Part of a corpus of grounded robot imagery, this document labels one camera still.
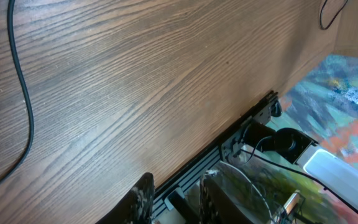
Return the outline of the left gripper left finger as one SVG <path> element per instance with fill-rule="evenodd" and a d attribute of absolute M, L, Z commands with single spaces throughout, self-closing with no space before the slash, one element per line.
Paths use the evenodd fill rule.
<path fill-rule="evenodd" d="M 119 203 L 97 224 L 151 224 L 154 205 L 154 177 L 146 172 Z"/>

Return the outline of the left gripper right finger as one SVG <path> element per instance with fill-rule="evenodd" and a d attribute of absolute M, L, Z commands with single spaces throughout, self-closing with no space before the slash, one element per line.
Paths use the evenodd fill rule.
<path fill-rule="evenodd" d="M 200 180 L 200 223 L 252 224 L 208 174 Z"/>

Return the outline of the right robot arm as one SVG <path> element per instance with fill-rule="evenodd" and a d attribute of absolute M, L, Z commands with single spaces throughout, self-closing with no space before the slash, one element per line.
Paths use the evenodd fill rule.
<path fill-rule="evenodd" d="M 241 142 L 255 151 L 273 151 L 303 169 L 301 173 L 323 186 L 358 214 L 358 170 L 325 150 L 313 138 L 293 128 L 275 131 L 251 121 L 241 133 Z"/>

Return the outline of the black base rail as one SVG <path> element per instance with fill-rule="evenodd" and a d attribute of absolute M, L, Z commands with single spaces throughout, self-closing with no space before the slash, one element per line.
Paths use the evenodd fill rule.
<path fill-rule="evenodd" d="M 278 92 L 270 91 L 248 112 L 242 115 L 230 127 L 223 131 L 216 139 L 209 143 L 200 153 L 190 159 L 184 166 L 179 168 L 171 177 L 169 177 L 161 186 L 157 187 L 153 205 L 152 218 L 156 219 L 168 207 L 164 200 L 176 188 L 181 188 L 182 192 L 187 192 L 195 184 L 201 174 L 212 168 L 217 162 L 226 157 L 224 148 L 230 151 L 233 139 L 240 139 L 241 131 L 246 123 L 254 119 L 262 124 L 270 121 L 272 110 L 278 102 Z"/>

